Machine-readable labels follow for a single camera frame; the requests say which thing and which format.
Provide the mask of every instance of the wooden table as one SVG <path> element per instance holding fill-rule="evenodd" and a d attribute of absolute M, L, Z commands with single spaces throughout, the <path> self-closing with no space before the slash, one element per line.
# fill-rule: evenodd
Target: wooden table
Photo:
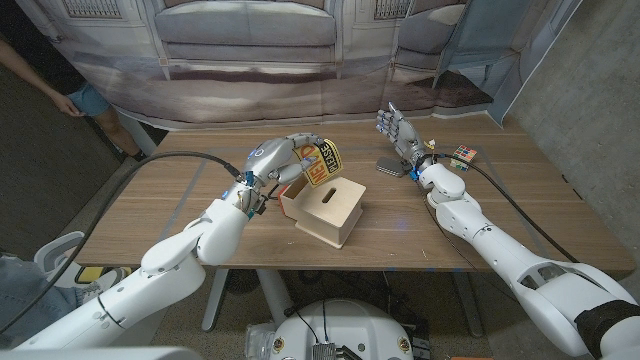
<path fill-rule="evenodd" d="M 629 253 L 566 184 L 515 121 L 504 130 L 486 116 L 414 119 L 424 140 L 435 138 L 439 152 L 464 144 L 478 150 L 474 163 L 492 175 L 521 207 L 580 261 L 614 275 L 635 268 Z M 408 177 L 375 169 L 380 156 L 396 158 L 374 121 L 241 130 L 172 132 L 156 153 L 210 152 L 239 169 L 262 141 L 296 132 L 315 132 L 336 143 L 344 162 L 341 175 L 367 187 L 363 214 L 342 250 L 296 229 L 272 201 L 246 227 L 229 268 L 473 271 L 440 233 Z M 485 215 L 535 253 L 566 260 L 525 225 L 516 211 L 480 174 L 459 174 Z M 196 158 L 160 159 L 134 177 L 98 224 L 77 261 L 83 265 L 137 266 L 147 249 L 182 228 L 232 183 L 216 163 Z M 450 235 L 478 269 L 488 265 L 473 248 Z"/>

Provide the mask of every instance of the concrete wall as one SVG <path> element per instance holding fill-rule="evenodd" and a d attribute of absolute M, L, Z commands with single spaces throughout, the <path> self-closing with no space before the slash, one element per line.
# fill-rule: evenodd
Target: concrete wall
<path fill-rule="evenodd" d="M 640 260 L 640 2 L 585 0 L 510 113 Z"/>

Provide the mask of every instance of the rubik's cube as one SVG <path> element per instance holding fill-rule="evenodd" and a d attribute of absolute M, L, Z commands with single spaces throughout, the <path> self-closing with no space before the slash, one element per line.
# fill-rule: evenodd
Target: rubik's cube
<path fill-rule="evenodd" d="M 464 145 L 460 145 L 458 147 L 458 150 L 456 150 L 453 153 L 453 156 L 457 157 L 458 159 L 465 160 L 466 162 L 471 162 L 471 160 L 473 160 L 473 157 L 476 156 L 476 154 L 477 154 L 477 151 L 473 149 L 469 149 Z M 469 170 L 469 166 L 467 166 L 467 164 L 454 159 L 451 159 L 451 167 L 460 169 L 462 171 Z"/>

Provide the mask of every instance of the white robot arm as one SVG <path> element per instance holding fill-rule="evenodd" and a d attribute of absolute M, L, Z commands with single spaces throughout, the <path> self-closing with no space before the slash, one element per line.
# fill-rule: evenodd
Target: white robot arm
<path fill-rule="evenodd" d="M 138 321 L 192 294 L 205 278 L 196 256 L 208 265 L 229 260 L 245 225 L 265 209 L 267 197 L 260 189 L 271 179 L 279 184 L 296 180 L 316 159 L 289 164 L 293 150 L 322 142 L 314 134 L 293 134 L 258 146 L 222 199 L 214 200 L 182 232 L 149 249 L 140 269 L 16 350 L 106 346 Z"/>
<path fill-rule="evenodd" d="M 422 140 L 402 113 L 389 108 L 379 112 L 376 127 L 411 162 L 419 184 L 432 188 L 427 198 L 440 226 L 478 251 L 551 342 L 568 355 L 596 358 L 640 344 L 640 307 L 622 286 L 592 266 L 537 256 L 502 231 L 464 181 L 419 147 Z"/>

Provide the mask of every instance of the yellow snack bag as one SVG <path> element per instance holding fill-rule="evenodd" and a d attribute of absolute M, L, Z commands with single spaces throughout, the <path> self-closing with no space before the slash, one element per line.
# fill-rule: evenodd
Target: yellow snack bag
<path fill-rule="evenodd" d="M 302 160 L 315 156 L 317 160 L 305 171 L 311 187 L 316 187 L 327 181 L 342 170 L 342 159 L 338 148 L 331 140 L 324 140 L 321 145 L 304 145 L 295 149 L 298 159 Z"/>

